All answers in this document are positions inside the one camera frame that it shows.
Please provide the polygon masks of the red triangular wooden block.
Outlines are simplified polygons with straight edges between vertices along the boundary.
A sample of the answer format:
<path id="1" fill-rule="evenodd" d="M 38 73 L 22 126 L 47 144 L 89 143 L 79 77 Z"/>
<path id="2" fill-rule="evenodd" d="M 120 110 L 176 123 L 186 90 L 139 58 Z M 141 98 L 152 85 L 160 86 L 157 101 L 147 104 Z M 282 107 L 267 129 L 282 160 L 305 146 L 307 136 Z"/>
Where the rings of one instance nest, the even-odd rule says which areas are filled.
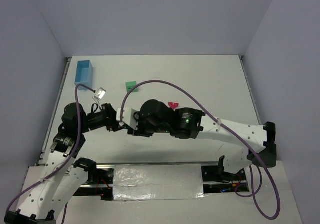
<path id="1" fill-rule="evenodd" d="M 176 103 L 176 102 L 169 102 L 168 103 L 168 106 L 172 109 L 176 109 L 179 107 L 179 103 Z"/>

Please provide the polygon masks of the green arched hospital block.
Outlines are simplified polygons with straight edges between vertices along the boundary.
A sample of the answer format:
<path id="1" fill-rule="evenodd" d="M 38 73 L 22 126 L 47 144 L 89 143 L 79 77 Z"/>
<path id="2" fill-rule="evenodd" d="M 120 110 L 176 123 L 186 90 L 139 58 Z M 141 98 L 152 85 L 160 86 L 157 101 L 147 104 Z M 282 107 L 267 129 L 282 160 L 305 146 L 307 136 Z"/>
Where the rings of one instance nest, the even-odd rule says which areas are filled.
<path id="1" fill-rule="evenodd" d="M 125 83 L 127 93 L 131 92 L 131 90 L 137 85 L 136 81 L 129 81 Z"/>

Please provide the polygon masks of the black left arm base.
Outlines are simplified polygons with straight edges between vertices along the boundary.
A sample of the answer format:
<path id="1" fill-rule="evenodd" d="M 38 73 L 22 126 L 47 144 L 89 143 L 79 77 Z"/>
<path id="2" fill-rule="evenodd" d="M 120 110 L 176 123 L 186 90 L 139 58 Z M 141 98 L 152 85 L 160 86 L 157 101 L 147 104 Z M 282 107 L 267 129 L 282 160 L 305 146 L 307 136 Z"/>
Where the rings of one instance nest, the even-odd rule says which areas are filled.
<path id="1" fill-rule="evenodd" d="M 96 161 L 87 158 L 79 158 L 74 167 L 80 167 L 87 172 L 86 184 L 113 184 L 114 168 L 99 168 Z"/>

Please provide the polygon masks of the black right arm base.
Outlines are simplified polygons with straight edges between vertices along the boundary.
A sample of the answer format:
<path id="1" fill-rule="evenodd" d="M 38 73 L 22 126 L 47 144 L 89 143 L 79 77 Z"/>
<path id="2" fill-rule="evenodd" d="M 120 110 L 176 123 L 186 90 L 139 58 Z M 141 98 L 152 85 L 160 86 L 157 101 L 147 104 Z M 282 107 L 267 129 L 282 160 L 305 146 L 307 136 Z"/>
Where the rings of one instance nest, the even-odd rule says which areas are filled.
<path id="1" fill-rule="evenodd" d="M 236 188 L 239 192 L 248 192 L 247 177 L 244 169 L 237 173 L 228 173 L 224 171 L 220 157 L 216 165 L 204 165 L 201 167 L 203 192 L 210 193 L 234 193 Z"/>

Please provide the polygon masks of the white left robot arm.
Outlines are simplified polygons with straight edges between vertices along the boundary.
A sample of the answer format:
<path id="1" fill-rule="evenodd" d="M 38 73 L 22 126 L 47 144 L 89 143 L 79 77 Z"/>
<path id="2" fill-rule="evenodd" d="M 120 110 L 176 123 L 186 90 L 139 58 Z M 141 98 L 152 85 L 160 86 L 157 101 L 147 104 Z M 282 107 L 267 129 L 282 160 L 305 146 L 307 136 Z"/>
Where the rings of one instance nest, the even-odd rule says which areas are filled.
<path id="1" fill-rule="evenodd" d="M 109 103 L 103 104 L 99 112 L 92 110 L 88 114 L 80 104 L 67 105 L 39 180 L 22 191 L 28 196 L 15 211 L 7 210 L 4 222 L 55 224 L 59 214 L 66 212 L 71 197 L 85 183 L 105 184 L 110 194 L 113 170 L 99 169 L 95 161 L 77 155 L 86 141 L 86 132 L 101 127 L 119 130 L 116 114 Z"/>

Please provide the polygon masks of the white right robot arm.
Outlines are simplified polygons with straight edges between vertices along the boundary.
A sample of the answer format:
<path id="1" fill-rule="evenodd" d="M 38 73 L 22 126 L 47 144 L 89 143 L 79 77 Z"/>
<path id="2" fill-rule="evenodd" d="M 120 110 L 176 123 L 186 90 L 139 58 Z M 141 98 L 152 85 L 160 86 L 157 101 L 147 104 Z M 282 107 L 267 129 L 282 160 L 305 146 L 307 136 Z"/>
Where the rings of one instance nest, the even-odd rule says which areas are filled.
<path id="1" fill-rule="evenodd" d="M 204 111 L 189 107 L 173 109 L 151 99 L 140 110 L 119 108 L 118 120 L 133 136 L 151 137 L 167 133 L 179 139 L 218 140 L 241 149 L 220 156 L 220 171 L 237 173 L 250 165 L 273 168 L 277 163 L 276 125 L 250 125 L 209 117 Z"/>

